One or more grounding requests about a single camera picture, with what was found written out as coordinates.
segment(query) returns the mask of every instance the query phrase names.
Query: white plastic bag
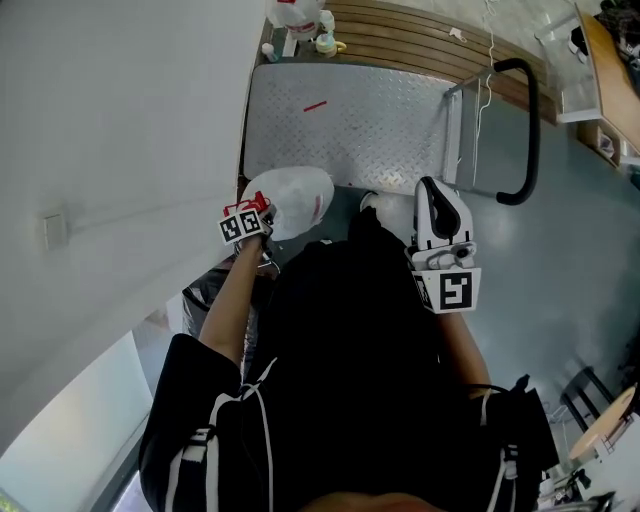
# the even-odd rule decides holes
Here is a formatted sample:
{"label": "white plastic bag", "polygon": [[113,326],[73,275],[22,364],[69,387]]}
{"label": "white plastic bag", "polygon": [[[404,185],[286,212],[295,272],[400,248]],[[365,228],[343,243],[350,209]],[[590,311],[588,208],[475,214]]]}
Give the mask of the white plastic bag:
{"label": "white plastic bag", "polygon": [[257,191],[277,211],[273,221],[274,241],[289,240],[320,224],[333,200],[331,177],[317,167],[284,167],[260,174],[249,182],[242,199]]}

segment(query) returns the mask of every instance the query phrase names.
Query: diamond plate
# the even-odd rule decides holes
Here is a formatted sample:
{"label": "diamond plate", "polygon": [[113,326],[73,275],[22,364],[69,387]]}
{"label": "diamond plate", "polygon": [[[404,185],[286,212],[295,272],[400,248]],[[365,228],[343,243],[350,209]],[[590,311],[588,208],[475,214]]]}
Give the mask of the diamond plate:
{"label": "diamond plate", "polygon": [[[443,93],[453,86],[368,66],[260,66],[251,84],[244,173],[251,179],[269,169],[311,165],[337,185],[412,195],[421,177],[444,174]],[[459,107],[453,112],[459,119]]]}

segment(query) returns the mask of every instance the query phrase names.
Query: person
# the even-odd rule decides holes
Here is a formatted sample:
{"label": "person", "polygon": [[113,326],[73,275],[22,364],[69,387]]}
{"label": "person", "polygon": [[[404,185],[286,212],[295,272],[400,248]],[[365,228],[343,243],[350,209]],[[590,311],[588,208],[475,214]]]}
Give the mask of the person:
{"label": "person", "polygon": [[424,309],[376,210],[283,268],[241,381],[262,244],[244,241],[199,340],[171,343],[140,450],[151,508],[485,510],[500,461],[472,457],[468,404],[487,366],[460,314]]}

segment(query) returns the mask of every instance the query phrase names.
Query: sneaker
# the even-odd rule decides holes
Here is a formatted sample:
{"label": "sneaker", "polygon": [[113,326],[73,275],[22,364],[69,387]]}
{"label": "sneaker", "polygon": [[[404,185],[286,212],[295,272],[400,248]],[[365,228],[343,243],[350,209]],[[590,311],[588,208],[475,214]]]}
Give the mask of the sneaker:
{"label": "sneaker", "polygon": [[360,211],[368,208],[369,206],[375,210],[376,205],[378,204],[378,199],[379,197],[377,192],[367,192],[360,200]]}

